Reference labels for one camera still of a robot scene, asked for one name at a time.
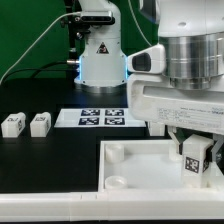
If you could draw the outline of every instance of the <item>green background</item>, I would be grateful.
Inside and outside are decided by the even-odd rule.
[[[111,0],[121,11],[122,50],[126,55],[147,48],[132,19],[127,0]],[[157,26],[138,11],[138,0],[132,5],[139,25],[147,39],[157,43]],[[0,1],[0,77],[25,50],[60,15],[65,14],[63,0],[1,0]],[[13,69],[39,68],[44,64],[68,59],[68,31],[57,23],[30,53]],[[32,72],[17,73],[29,77]],[[63,77],[64,73],[42,73],[40,77]]]

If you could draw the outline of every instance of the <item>black tabletop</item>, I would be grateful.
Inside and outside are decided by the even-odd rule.
[[[29,124],[36,113],[49,112],[54,125],[62,108],[126,107],[125,90],[109,95],[90,94],[75,90],[65,79],[6,82],[0,87],[0,122],[11,113],[23,112],[26,128],[16,139],[2,138],[0,131],[0,193],[97,191],[100,142],[148,139],[146,128],[56,129],[52,126],[46,138],[31,138]],[[185,220],[122,221],[140,222],[189,223]],[[197,223],[211,223],[211,220],[197,220]]]

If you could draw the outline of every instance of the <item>white plastic block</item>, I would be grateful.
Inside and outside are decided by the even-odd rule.
[[[148,122],[148,129],[150,136],[164,136],[165,135],[165,124]]]
[[[208,185],[209,162],[206,150],[214,144],[209,138],[192,135],[183,143],[182,181],[186,186],[203,188]]]
[[[3,138],[17,138],[25,128],[24,113],[10,114],[1,124]]]
[[[47,112],[37,114],[30,123],[31,137],[46,137],[51,128],[51,115]]]
[[[106,146],[106,160],[109,163],[119,163],[124,160],[124,146],[115,144]]]

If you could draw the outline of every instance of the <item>white robot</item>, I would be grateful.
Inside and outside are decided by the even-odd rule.
[[[116,5],[106,0],[79,0],[78,23],[90,25],[80,74],[75,85],[93,93],[112,93],[126,84],[126,56],[121,50],[121,19]]]
[[[214,134],[214,162],[224,135],[224,1],[140,0],[140,8],[159,24],[159,44],[128,58],[134,72],[128,82],[130,110],[149,121],[151,132],[168,125],[183,155],[188,150],[176,128]],[[202,144],[195,137],[194,144]]]

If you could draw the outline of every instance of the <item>white casing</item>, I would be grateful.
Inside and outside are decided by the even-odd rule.
[[[173,88],[162,75],[132,74],[128,105],[139,120],[209,133],[224,134],[224,77],[211,80],[205,91]]]
[[[135,72],[133,68],[133,58],[140,54],[146,53],[151,58],[151,70],[149,72],[141,71],[141,73],[161,74],[166,68],[166,52],[165,48],[161,44],[157,44],[153,47],[147,48],[138,53],[132,54],[128,57],[128,71]]]
[[[3,138],[17,138],[25,128],[24,113],[10,114],[1,124]]]
[[[80,75],[75,83],[91,87],[115,87],[126,83],[126,56],[121,50],[121,15],[106,0],[79,0],[83,11],[111,11],[114,25],[91,27],[85,38],[85,51],[80,56]],[[109,54],[97,53],[104,43]]]
[[[31,137],[46,137],[51,128],[50,113],[36,114],[30,123]]]
[[[156,6],[159,37],[198,36],[223,32],[222,0],[157,0]]]

